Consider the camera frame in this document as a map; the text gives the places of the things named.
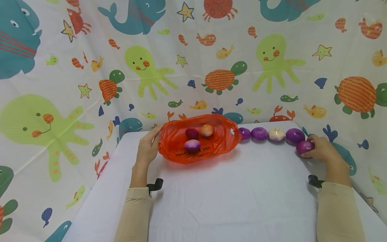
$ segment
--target red onion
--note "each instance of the red onion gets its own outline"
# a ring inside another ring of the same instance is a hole
[[[307,141],[307,140],[301,141],[296,146],[296,150],[297,150],[299,155],[302,155],[303,153],[306,153],[306,152],[311,151],[313,149],[314,149],[314,143]]]
[[[286,132],[286,139],[291,143],[297,145],[305,140],[305,134],[299,129],[290,129]]]
[[[196,139],[190,139],[185,142],[184,149],[189,153],[195,153],[200,150],[200,142]]]
[[[242,135],[241,141],[246,141],[250,139],[251,137],[250,130],[248,130],[247,128],[238,128],[238,131]]]
[[[197,131],[196,129],[193,129],[193,128],[188,128],[185,130],[185,135],[189,139],[197,139],[197,138],[199,138],[199,131]]]
[[[254,128],[251,131],[251,138],[253,138],[256,141],[262,141],[262,140],[267,139],[267,135],[268,135],[268,133],[267,133],[266,129],[264,129],[262,127]]]

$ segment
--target black clip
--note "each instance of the black clip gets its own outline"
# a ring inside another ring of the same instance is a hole
[[[309,175],[309,176],[308,176],[308,180],[309,180],[309,182],[308,182],[309,185],[312,185],[312,186],[317,187],[317,188],[319,188],[319,189],[322,188],[322,183],[323,183],[324,181],[319,180],[317,176],[315,176],[315,175]]]

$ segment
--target printed turtle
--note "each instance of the printed turtle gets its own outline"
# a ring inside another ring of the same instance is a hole
[[[375,116],[375,104],[387,106],[387,83],[381,83],[378,87],[373,87],[372,83],[360,76],[352,76],[343,79],[339,87],[335,86],[337,94],[335,103],[344,103],[342,111],[351,114],[352,111],[359,112],[362,119],[367,119],[371,112],[371,118]]]
[[[244,73],[246,70],[247,64],[244,61],[238,61],[231,70],[214,70],[208,73],[205,77],[205,84],[202,84],[202,86],[207,87],[206,92],[213,93],[216,90],[216,94],[221,95],[222,90],[232,90],[233,84],[238,85],[239,81],[235,79],[235,76]]]
[[[7,190],[13,177],[14,177],[14,172],[12,171],[11,168],[6,166],[0,166],[0,198]],[[7,232],[12,225],[12,218],[7,218],[5,220],[3,220],[3,218],[13,213],[16,210],[17,206],[18,206],[18,203],[14,199],[8,201],[4,205],[4,207],[0,205],[0,235]]]
[[[120,94],[117,92],[122,92],[122,88],[117,87],[117,84],[122,82],[125,79],[125,75],[120,70],[113,70],[109,75],[109,80],[100,80],[99,88],[102,92],[102,97],[106,105],[110,105],[111,99],[113,97],[118,98]]]

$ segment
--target patterned backdrop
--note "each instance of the patterned backdrop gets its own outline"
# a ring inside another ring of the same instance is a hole
[[[329,138],[387,222],[386,2],[0,0],[0,240],[60,241],[124,133],[208,113]]]

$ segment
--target red crab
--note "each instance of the red crab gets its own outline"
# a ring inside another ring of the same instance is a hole
[[[233,8],[233,0],[204,0],[204,10],[205,16],[204,21],[207,20],[210,22],[210,18],[221,19],[227,16],[228,20],[231,17],[235,17],[235,15],[231,12],[231,9],[238,13],[238,10]]]
[[[75,34],[78,34],[79,32],[83,32],[84,34],[87,34],[85,29],[90,33],[90,29],[85,27],[88,26],[91,28],[91,25],[88,23],[83,22],[82,17],[80,16],[81,10],[79,7],[79,0],[66,0],[70,5],[73,7],[78,8],[78,12],[72,10],[72,9],[67,9],[68,15],[70,16],[71,23],[73,25],[73,29]]]
[[[291,119],[288,118],[287,116],[284,116],[284,115],[277,115],[276,116],[276,113],[278,113],[281,110],[282,110],[282,107],[279,107],[279,105],[276,106],[276,108],[274,109],[273,117],[271,117],[269,122],[293,120],[294,117],[296,116],[296,113],[293,110],[291,112],[289,110],[286,111],[286,113],[289,115],[289,117],[291,117]]]

